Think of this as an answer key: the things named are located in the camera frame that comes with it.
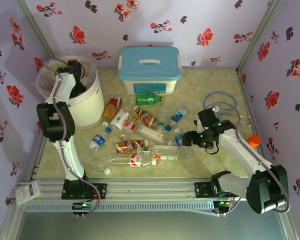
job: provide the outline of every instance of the blue bottle cap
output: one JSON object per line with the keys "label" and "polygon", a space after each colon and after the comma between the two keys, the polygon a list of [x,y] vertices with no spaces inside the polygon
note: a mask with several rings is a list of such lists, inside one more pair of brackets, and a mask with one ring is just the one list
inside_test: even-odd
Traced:
{"label": "blue bottle cap", "polygon": [[172,126],[170,126],[170,125],[165,126],[165,130],[166,130],[166,131],[170,132],[171,129],[172,129]]}
{"label": "blue bottle cap", "polygon": [[112,129],[111,129],[110,127],[107,127],[107,128],[105,129],[105,131],[106,131],[107,134],[109,134],[109,133],[111,133]]}

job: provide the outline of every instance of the blue label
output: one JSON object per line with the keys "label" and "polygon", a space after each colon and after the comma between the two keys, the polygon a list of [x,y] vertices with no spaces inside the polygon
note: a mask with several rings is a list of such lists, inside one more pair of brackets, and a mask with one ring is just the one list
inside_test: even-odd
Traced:
{"label": "blue label", "polygon": [[32,188],[32,184],[29,185],[30,196],[34,195],[34,190]]}
{"label": "blue label", "polygon": [[179,110],[171,117],[171,119],[177,123],[186,113],[186,110],[179,108]]}
{"label": "blue label", "polygon": [[100,135],[96,135],[96,136],[92,139],[92,141],[94,141],[96,144],[98,144],[100,148],[101,148],[101,147],[105,144],[105,142],[106,142],[106,140],[105,140],[102,136],[100,136]]}
{"label": "blue label", "polygon": [[182,138],[185,134],[184,133],[181,133],[179,134],[178,136],[176,136],[174,139],[175,139],[175,142],[178,146],[182,146]]}
{"label": "blue label", "polygon": [[134,83],[134,94],[165,94],[165,83]]}

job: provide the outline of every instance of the storage box handle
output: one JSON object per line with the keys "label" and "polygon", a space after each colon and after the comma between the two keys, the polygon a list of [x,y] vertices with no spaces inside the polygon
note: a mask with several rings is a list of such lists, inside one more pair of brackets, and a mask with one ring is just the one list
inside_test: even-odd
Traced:
{"label": "storage box handle", "polygon": [[140,64],[159,64],[161,63],[160,60],[155,60],[155,59],[144,59],[139,61]]}

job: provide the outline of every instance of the pile of bottles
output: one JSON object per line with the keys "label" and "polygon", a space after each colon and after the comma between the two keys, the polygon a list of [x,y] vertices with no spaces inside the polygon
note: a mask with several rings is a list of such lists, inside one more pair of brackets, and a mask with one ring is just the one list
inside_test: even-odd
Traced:
{"label": "pile of bottles", "polygon": [[[123,105],[120,96],[112,95],[102,115],[102,132],[95,135],[89,147],[98,151],[107,144],[107,138],[118,131],[121,142],[115,144],[117,154],[106,157],[107,163],[88,160],[86,165],[105,175],[110,169],[105,165],[128,166],[141,168],[157,165],[157,161],[176,161],[180,154],[188,159],[193,157],[192,149],[183,147],[182,139],[185,134],[178,127],[188,114],[185,107],[178,108],[170,115],[171,106],[161,103],[158,117],[142,109],[142,105],[155,105],[164,102],[163,96],[154,94],[137,95],[135,100],[129,100]],[[174,131],[174,139],[169,139],[167,133]],[[132,140],[131,135],[137,133],[143,139]],[[148,146],[149,141],[156,145]]]}

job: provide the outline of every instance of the gray panel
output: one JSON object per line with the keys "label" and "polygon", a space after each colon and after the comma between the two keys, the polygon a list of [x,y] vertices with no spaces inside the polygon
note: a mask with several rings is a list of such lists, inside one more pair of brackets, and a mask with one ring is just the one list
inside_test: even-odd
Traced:
{"label": "gray panel", "polygon": [[19,240],[284,240],[278,214],[246,202],[227,217],[193,212],[25,213]]}

